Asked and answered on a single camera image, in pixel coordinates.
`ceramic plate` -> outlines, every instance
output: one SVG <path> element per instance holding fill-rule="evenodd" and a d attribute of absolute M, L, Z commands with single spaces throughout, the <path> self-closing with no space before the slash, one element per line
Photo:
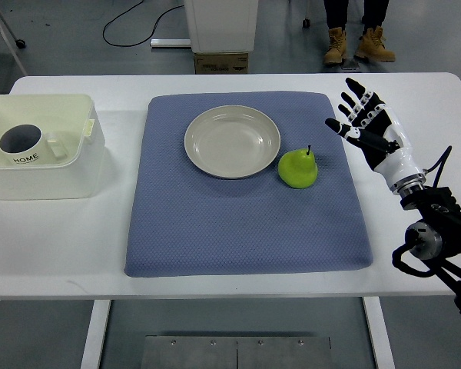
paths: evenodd
<path fill-rule="evenodd" d="M 225 105 L 190 123 L 184 148 L 202 171 L 220 178 L 243 178 L 262 171 L 276 158 L 280 132 L 261 111 Z"/>

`blue mat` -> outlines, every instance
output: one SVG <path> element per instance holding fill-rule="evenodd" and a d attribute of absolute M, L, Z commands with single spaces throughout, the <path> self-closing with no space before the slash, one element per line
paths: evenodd
<path fill-rule="evenodd" d="M 281 135 L 275 161 L 249 178 L 198 169 L 184 133 L 221 105 L 262 111 Z M 171 95 L 148 107 L 124 272 L 131 277 L 266 274 L 365 268 L 373 257 L 326 95 L 295 91 Z M 277 173 L 287 151 L 312 146 L 319 175 L 297 190 Z"/>

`boot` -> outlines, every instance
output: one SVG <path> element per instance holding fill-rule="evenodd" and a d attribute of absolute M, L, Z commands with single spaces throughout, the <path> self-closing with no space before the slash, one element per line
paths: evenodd
<path fill-rule="evenodd" d="M 396 56 L 394 52 L 386 50 L 383 44 L 383 28 L 377 26 L 376 29 L 368 28 L 367 33 L 360 38 L 361 42 L 355 56 L 358 58 L 368 58 L 376 62 L 394 62 Z"/>
<path fill-rule="evenodd" d="M 347 52 L 347 34 L 341 27 L 328 31 L 330 34 L 330 48 L 323 58 L 323 64 L 341 64 Z"/>

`white storage bin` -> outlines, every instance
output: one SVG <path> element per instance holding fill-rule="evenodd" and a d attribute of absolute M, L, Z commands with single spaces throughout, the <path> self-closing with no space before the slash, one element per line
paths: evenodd
<path fill-rule="evenodd" d="M 258 0 L 184 0 L 195 53 L 252 52 Z"/>
<path fill-rule="evenodd" d="M 87 95 L 0 95 L 0 137 L 16 125 L 53 132 L 66 156 L 48 165 L 13 165 L 0 151 L 0 200 L 86 198 L 98 181 L 104 135 Z"/>

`mug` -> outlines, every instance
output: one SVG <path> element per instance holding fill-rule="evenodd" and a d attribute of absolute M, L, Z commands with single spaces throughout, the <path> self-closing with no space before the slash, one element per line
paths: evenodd
<path fill-rule="evenodd" d="M 0 137 L 0 151 L 13 165 L 53 165 L 67 158 L 54 133 L 44 134 L 35 125 L 17 125 Z"/>

